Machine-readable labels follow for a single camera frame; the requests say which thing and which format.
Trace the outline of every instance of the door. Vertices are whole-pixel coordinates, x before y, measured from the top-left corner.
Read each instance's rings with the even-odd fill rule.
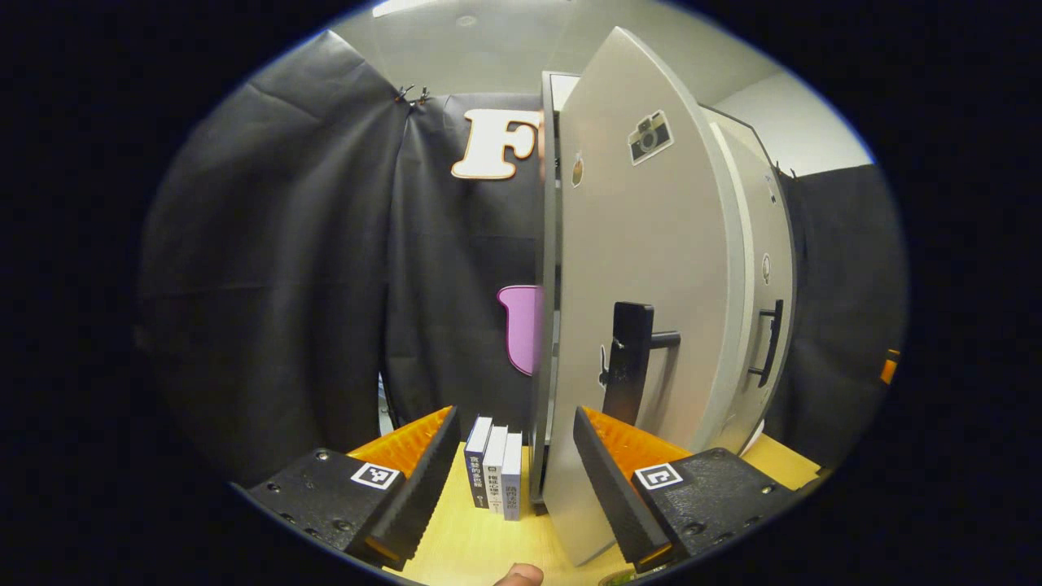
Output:
[[[778,188],[755,131],[718,112],[703,108],[710,128],[730,172],[743,223],[748,225],[751,265],[746,267],[752,286],[752,324],[746,351],[746,377],[730,399],[726,415],[703,426],[709,447],[735,454],[748,444],[773,396],[785,366],[795,309],[792,227],[785,197]]]
[[[748,214],[704,114],[630,32],[616,28],[593,56],[559,135],[561,314],[543,497],[581,564],[614,541],[572,440],[576,407],[603,405],[601,347],[611,351],[614,304],[651,304],[655,331],[680,332],[677,348],[654,350],[675,353],[661,380],[648,376],[640,421],[700,451],[748,379],[753,252]]]

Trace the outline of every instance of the wooden table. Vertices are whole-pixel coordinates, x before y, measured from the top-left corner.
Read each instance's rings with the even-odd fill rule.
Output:
[[[391,573],[431,586],[492,586],[515,562],[530,563],[544,572],[547,586],[595,586],[601,579],[632,569],[619,545],[574,566],[557,540],[549,515],[535,515],[528,503],[528,447],[521,455],[521,519],[503,520],[474,507],[461,443],[416,557],[403,571]],[[819,466],[762,435],[743,456],[782,485],[797,489],[817,477]]]

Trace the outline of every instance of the camera sticker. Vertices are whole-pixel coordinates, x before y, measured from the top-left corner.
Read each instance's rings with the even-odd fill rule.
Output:
[[[582,182],[582,151],[575,153],[575,166],[572,167],[572,187],[577,188]]]
[[[365,466],[358,468],[357,472],[354,472],[351,480],[358,484],[387,490],[397,477],[398,470],[394,468],[384,468],[383,466],[367,463]]]
[[[669,464],[648,466],[647,468],[634,470],[634,472],[637,473],[637,478],[641,481],[641,484],[644,485],[644,488],[648,490],[654,490],[656,488],[684,482],[680,474],[676,473],[676,470],[674,470]]]
[[[673,135],[669,130],[669,123],[666,122],[666,114],[660,109],[638,122],[637,129],[629,133],[628,143],[634,167],[673,144]]]

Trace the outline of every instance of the door handle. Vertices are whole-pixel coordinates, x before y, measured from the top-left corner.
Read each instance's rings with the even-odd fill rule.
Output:
[[[767,379],[771,375],[771,368],[774,367],[774,353],[778,349],[778,336],[782,333],[782,310],[785,303],[782,299],[774,301],[774,310],[760,310],[760,317],[770,316],[771,318],[771,341],[767,346],[767,360],[763,368],[750,366],[750,374],[760,374],[760,384],[756,388],[763,388],[767,384]]]
[[[652,349],[680,344],[679,332],[651,332],[654,308],[642,303],[615,303],[612,353],[609,364],[601,355],[604,406],[601,413],[634,425],[644,397],[648,356]]]

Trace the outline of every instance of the ceiling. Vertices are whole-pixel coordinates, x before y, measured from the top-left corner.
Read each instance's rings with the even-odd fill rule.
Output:
[[[329,28],[394,86],[415,84],[416,97],[424,86],[433,95],[538,94],[542,71],[581,73],[615,26],[704,104],[782,71],[709,21],[649,0],[436,0],[375,19],[364,9]]]

